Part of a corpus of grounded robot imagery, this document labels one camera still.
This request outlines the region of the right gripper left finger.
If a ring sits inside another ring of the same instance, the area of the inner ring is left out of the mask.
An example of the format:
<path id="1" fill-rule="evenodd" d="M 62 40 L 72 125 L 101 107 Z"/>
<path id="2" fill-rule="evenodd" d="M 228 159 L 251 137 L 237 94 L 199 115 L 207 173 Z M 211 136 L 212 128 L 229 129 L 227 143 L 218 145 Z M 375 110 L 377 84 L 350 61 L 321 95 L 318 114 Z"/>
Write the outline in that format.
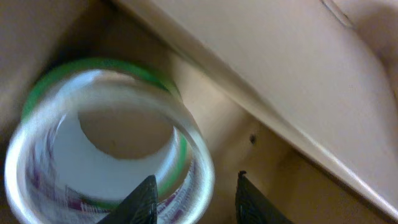
<path id="1" fill-rule="evenodd" d="M 156 224 L 157 203 L 157 182 L 150 175 L 98 224 Z"/>

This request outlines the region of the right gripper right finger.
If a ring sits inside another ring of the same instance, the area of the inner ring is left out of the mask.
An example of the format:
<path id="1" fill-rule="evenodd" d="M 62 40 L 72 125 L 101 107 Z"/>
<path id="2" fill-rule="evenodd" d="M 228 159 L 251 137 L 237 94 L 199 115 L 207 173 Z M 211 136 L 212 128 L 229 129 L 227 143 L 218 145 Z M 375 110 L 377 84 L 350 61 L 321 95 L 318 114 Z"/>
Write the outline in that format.
<path id="1" fill-rule="evenodd" d="M 293 224 L 256 188 L 245 174 L 245 170 L 238 173 L 235 196 L 237 223 Z"/>

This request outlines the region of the white masking tape roll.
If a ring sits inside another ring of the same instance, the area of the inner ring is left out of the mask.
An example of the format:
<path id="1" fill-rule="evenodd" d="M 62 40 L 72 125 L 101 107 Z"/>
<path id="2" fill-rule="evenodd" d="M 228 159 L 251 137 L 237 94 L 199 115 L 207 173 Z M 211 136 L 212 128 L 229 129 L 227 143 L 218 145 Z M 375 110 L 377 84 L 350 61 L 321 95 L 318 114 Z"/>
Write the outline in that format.
<path id="1" fill-rule="evenodd" d="M 183 172 L 178 192 L 166 198 L 158 193 L 157 223 L 196 223 L 213 195 L 213 162 L 201 133 L 190 114 Z M 148 176 L 170 161 L 176 146 L 170 122 L 137 109 L 72 111 L 63 118 L 53 141 L 57 180 L 75 190 L 102 199 L 117 199 L 102 210 L 81 203 L 79 210 L 58 206 L 35 207 L 19 188 L 28 155 L 22 152 L 30 133 L 18 127 L 7 150 L 4 185 L 12 211 L 22 223 L 98 223 Z"/>

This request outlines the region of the green tape roll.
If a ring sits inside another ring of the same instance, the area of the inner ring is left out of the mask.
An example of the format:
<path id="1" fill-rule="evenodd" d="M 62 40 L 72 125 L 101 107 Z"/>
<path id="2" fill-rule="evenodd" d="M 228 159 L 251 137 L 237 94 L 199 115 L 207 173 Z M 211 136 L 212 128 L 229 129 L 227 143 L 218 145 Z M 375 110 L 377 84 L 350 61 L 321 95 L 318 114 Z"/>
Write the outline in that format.
<path id="1" fill-rule="evenodd" d="M 72 111 L 137 109 L 155 113 L 174 127 L 176 143 L 170 161 L 157 171 L 158 193 L 166 198 L 176 186 L 185 165 L 190 113 L 179 101 L 173 83 L 128 62 L 86 58 L 65 63 L 48 72 L 30 92 L 22 110 L 21 130 L 30 133 L 22 152 L 27 153 L 25 181 L 19 188 L 27 203 L 35 207 L 58 206 L 79 210 L 80 204 L 110 209 L 119 201 L 90 196 L 56 178 L 53 141 L 62 118 Z"/>

